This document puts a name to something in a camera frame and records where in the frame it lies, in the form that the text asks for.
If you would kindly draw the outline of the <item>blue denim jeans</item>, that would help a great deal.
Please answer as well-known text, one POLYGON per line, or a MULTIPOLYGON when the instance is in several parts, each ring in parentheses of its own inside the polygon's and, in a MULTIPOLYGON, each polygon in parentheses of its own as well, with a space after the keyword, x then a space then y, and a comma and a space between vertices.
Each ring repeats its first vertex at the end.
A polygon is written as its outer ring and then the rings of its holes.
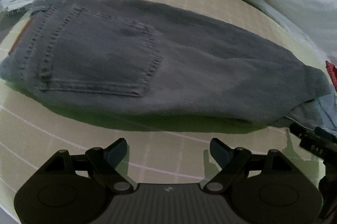
POLYGON ((38 0, 1 78, 53 106, 336 134, 325 73, 243 28, 144 0, 38 0))

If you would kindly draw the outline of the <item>red cloth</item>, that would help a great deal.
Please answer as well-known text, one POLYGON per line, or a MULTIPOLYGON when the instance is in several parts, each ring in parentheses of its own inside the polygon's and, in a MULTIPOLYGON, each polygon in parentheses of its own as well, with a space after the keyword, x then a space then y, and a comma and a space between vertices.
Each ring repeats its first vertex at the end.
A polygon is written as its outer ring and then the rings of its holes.
POLYGON ((329 61, 325 61, 325 63, 326 63, 326 70, 331 78, 335 90, 337 91, 337 68, 329 61))

